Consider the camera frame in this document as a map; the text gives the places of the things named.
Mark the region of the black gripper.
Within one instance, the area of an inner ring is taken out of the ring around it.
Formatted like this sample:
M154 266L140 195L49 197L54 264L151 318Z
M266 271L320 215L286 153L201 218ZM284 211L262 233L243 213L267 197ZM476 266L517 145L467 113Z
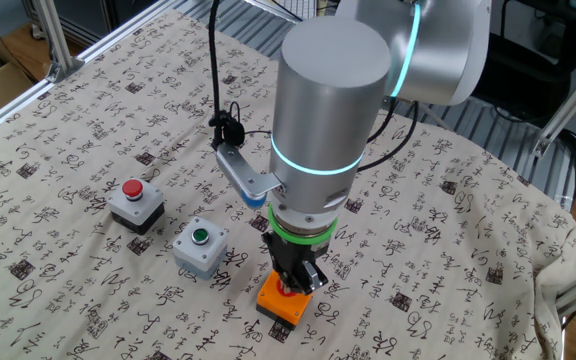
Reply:
M308 295L328 283L328 278L316 265L316 259L324 254L323 242L300 245L275 232L266 232L261 238L268 247L284 292Z

